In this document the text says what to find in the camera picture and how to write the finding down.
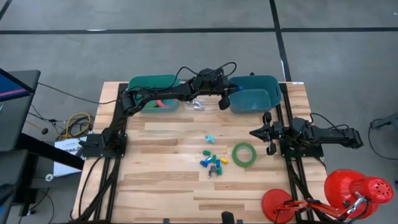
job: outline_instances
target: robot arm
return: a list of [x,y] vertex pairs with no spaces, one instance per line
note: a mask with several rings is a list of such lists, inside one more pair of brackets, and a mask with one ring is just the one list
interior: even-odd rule
[[228,96],[239,91],[239,86],[229,82],[224,70],[219,68],[212,70],[206,68],[197,76],[189,79],[183,84],[170,86],[168,88],[149,88],[145,86],[135,86],[130,90],[119,93],[113,120],[108,128],[105,128],[101,135],[91,135],[87,142],[80,144],[85,147],[83,156],[95,156],[90,154],[98,151],[107,151],[101,153],[107,156],[109,151],[119,151],[116,155],[121,155],[120,148],[126,141],[126,134],[123,129],[127,123],[127,118],[140,112],[145,104],[152,100],[178,99],[180,101],[191,101],[200,95],[220,95],[218,102],[221,110],[229,107],[230,102]]
[[264,142],[269,142],[268,155],[276,152],[273,139],[281,140],[281,147],[283,145],[289,148],[296,156],[301,154],[305,156],[304,151],[319,149],[321,144],[341,144],[353,149],[363,146],[358,131],[353,128],[319,128],[302,118],[294,118],[289,127],[283,127],[280,121],[270,125],[270,121],[271,114],[266,112],[263,116],[263,127],[250,132]]

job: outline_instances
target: red lamp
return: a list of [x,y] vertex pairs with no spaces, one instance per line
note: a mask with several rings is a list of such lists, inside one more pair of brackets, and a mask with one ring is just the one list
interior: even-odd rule
[[[262,198],[262,211],[272,222],[287,223],[294,212],[304,208],[320,210],[335,218],[366,218],[373,214],[379,204],[386,203],[394,195],[391,185],[378,177],[366,177],[364,174],[348,169],[332,172],[325,181],[325,195],[330,205],[316,200],[293,201],[285,191],[269,190]],[[361,203],[368,200],[368,210],[361,215],[367,205]]]

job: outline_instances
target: green tape roll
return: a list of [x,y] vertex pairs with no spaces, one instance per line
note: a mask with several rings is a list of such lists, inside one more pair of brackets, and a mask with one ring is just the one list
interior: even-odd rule
[[[251,158],[250,158],[250,160],[247,161],[247,162],[243,162],[243,161],[240,161],[240,160],[238,159],[238,150],[240,150],[241,148],[244,148],[244,147],[245,147],[245,148],[248,148],[248,149],[250,150],[250,152],[251,152]],[[251,164],[254,163],[254,161],[256,160],[256,158],[257,158],[256,150],[255,150],[254,147],[253,147],[252,145],[250,145],[249,143],[241,142],[241,143],[237,144],[237,145],[234,147],[234,150],[232,150],[232,159],[234,160],[235,164],[238,165],[238,166],[241,166],[241,167],[248,167],[248,166],[250,166]]]

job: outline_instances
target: plastic bin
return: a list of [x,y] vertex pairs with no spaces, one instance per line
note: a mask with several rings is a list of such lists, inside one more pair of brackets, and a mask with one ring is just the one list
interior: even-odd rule
[[[170,86],[175,79],[175,75],[146,75],[146,76],[138,76],[134,77],[130,80],[129,82],[129,89],[131,89],[134,86],[146,86],[149,88],[166,88]],[[180,80],[177,79],[173,86],[177,86],[180,84]],[[145,107],[141,110],[143,113],[163,113],[163,112],[171,112],[175,111],[178,108],[179,105],[178,100],[162,100],[162,103],[164,105],[167,105],[169,107],[157,107],[156,101],[150,101],[148,102]]]
[[282,99],[278,80],[270,75],[233,77],[230,82],[243,88],[229,96],[233,113],[269,111]]

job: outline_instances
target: wooden tabletop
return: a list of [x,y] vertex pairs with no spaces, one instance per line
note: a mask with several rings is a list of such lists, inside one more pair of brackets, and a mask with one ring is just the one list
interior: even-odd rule
[[[114,100],[119,84],[104,83],[100,101]],[[287,88],[293,116],[309,119],[310,107],[304,85],[287,83]],[[198,99],[205,101],[204,111],[195,111],[190,105],[181,103],[173,113],[138,113],[129,118],[128,145],[121,160],[112,223],[161,223],[164,218],[172,223],[221,223],[223,211],[233,212],[235,219],[242,219],[244,223],[268,223],[261,211],[262,196],[270,189],[290,193],[284,158],[278,152],[267,156],[267,144],[249,135],[262,126],[262,113],[221,111],[217,104],[219,96]],[[282,99],[284,121],[288,125],[283,102]],[[110,124],[114,106],[114,103],[99,105],[95,133],[102,132]],[[271,113],[272,120],[277,121],[276,110]],[[205,141],[207,134],[213,135],[216,144]],[[257,159],[250,167],[239,167],[232,160],[233,147],[240,142],[252,144],[256,149]],[[199,164],[205,158],[203,150],[229,160],[227,165],[222,165],[223,175],[209,178],[208,168]],[[241,151],[240,158],[249,159],[249,154]],[[94,161],[85,162],[74,218],[78,214],[81,188]],[[98,192],[103,161],[101,159],[93,169],[82,210]],[[327,202],[323,193],[325,168],[314,158],[303,158],[303,163],[310,193],[315,199]],[[107,200],[108,195],[105,195],[102,218]]]

